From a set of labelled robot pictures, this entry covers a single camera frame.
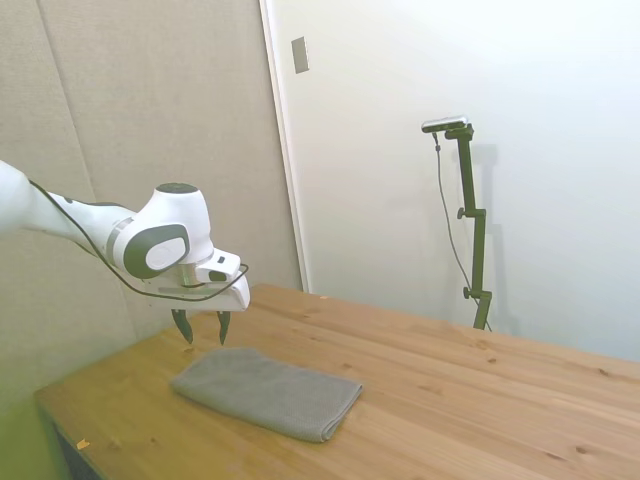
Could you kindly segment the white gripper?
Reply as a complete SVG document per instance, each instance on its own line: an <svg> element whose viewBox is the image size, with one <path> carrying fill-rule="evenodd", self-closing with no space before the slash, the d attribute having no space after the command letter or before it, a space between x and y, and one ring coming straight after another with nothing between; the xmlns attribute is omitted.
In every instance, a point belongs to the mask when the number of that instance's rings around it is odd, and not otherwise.
<svg viewBox="0 0 640 480"><path fill-rule="evenodd" d="M145 281L145 291L149 294L177 297L177 300L148 297L148 300L156 305L171 308L171 314L175 326L187 343L194 340L193 330L188 321L185 310L217 312L219 322L219 341L225 344L228 334L231 312L244 311L250 303L249 284L245 277L240 278L230 288L212 299L200 301L200 298L208 297L223 289L224 282L204 283L194 288L185 288L174 283L169 277L156 277Z"/></svg>

